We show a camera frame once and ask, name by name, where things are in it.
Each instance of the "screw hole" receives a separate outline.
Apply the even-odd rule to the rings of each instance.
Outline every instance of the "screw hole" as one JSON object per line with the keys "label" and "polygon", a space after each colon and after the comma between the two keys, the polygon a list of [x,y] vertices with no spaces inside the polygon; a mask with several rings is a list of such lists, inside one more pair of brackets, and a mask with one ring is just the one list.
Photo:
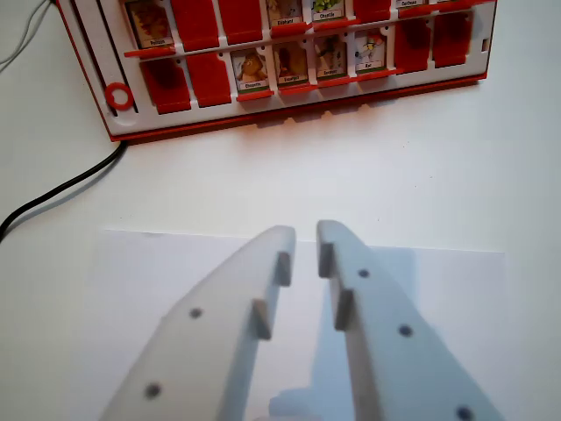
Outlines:
{"label": "screw hole", "polygon": [[146,389],[144,389],[144,396],[146,399],[154,399],[155,397],[158,397],[160,393],[161,386],[158,383],[150,383],[146,386]]}
{"label": "screw hole", "polygon": [[413,334],[413,329],[411,329],[411,326],[409,325],[401,325],[399,332],[401,336],[405,336],[406,338],[408,338]]}
{"label": "screw hole", "polygon": [[191,309],[191,311],[189,312],[189,315],[191,316],[191,318],[199,318],[200,316],[202,316],[202,310],[201,309]]}
{"label": "screw hole", "polygon": [[458,418],[462,421],[471,421],[474,419],[472,410],[470,410],[466,406],[460,406],[456,411],[456,415],[458,415]]}

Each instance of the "black cable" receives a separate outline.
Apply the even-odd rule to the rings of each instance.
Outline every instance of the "black cable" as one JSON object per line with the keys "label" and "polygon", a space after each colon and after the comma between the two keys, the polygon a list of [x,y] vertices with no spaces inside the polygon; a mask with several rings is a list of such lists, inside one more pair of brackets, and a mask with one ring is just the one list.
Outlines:
{"label": "black cable", "polygon": [[67,182],[63,182],[59,187],[55,187],[51,191],[45,193],[43,196],[37,197],[36,199],[31,200],[29,203],[26,203],[23,206],[21,206],[20,208],[13,211],[2,222],[2,225],[0,225],[0,243],[4,239],[4,237],[6,235],[6,231],[8,230],[8,227],[11,225],[12,222],[14,222],[16,220],[16,218],[18,218],[24,212],[27,212],[27,211],[33,209],[34,207],[39,206],[40,204],[46,202],[50,198],[55,197],[56,195],[62,193],[64,190],[70,189],[72,186],[75,186],[79,182],[83,182],[84,180],[91,177],[95,173],[98,173],[99,171],[101,171],[102,169],[107,167],[109,164],[111,164],[111,162],[116,161],[121,156],[123,156],[123,153],[126,150],[127,146],[128,146],[128,144],[126,142],[121,142],[120,145],[118,146],[118,148],[115,149],[115,152],[113,152],[111,155],[109,155],[107,158],[105,158],[99,164],[90,168],[88,171],[78,175],[77,177],[73,178],[72,180],[69,180]]}

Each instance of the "white backdrop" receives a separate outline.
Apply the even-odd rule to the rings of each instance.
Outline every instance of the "white backdrop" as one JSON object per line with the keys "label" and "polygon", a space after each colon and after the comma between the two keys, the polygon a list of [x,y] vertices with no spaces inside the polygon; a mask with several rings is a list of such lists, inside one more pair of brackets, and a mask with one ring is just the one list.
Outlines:
{"label": "white backdrop", "polygon": [[[0,1],[0,52],[33,0]],[[129,149],[93,188],[0,245],[0,418],[60,420],[76,314],[102,227],[313,239],[320,218],[367,243],[506,252],[524,402],[561,413],[561,3],[500,0],[479,86],[307,114]],[[114,145],[50,11],[0,75],[0,216],[91,167]]]}

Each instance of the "white paper sheet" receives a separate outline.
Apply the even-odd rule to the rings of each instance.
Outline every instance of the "white paper sheet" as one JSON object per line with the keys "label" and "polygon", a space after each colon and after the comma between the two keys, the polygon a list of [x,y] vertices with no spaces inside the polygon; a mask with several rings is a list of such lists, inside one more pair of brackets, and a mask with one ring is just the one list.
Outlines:
{"label": "white paper sheet", "polygon": [[[83,297],[69,419],[94,421],[180,297],[246,239],[105,231]],[[373,247],[499,410],[517,402],[502,253]],[[344,336],[335,332],[316,245],[299,242],[273,339],[259,345],[245,420],[354,419]]]}

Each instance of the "name label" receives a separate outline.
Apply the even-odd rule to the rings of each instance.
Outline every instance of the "name label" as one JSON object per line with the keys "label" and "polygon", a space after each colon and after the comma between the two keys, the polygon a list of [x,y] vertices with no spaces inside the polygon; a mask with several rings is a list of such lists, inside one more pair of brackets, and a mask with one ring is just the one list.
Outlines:
{"label": "name label", "polygon": [[241,82],[239,84],[239,90],[261,88],[261,87],[265,87],[265,86],[269,86],[269,81]]}
{"label": "name label", "polygon": [[302,16],[294,16],[293,18],[283,18],[274,20],[272,26],[298,24],[302,21]]}
{"label": "name label", "polygon": [[339,74],[344,74],[344,69],[343,68],[334,68],[332,70],[318,70],[317,71],[317,77],[333,76],[333,75],[339,75]]}
{"label": "name label", "polygon": [[325,20],[341,18],[343,16],[343,11],[323,11],[321,13],[314,13],[314,20]]}
{"label": "name label", "polygon": [[397,0],[397,7],[417,6],[424,3],[424,0]]}
{"label": "name label", "polygon": [[367,70],[369,68],[381,68],[384,66],[383,61],[371,61],[369,63],[357,64],[357,70]]}
{"label": "name label", "polygon": [[291,82],[299,82],[299,81],[307,81],[307,75],[295,75],[295,76],[282,76],[279,77],[279,84],[282,85],[283,83],[291,83]]}

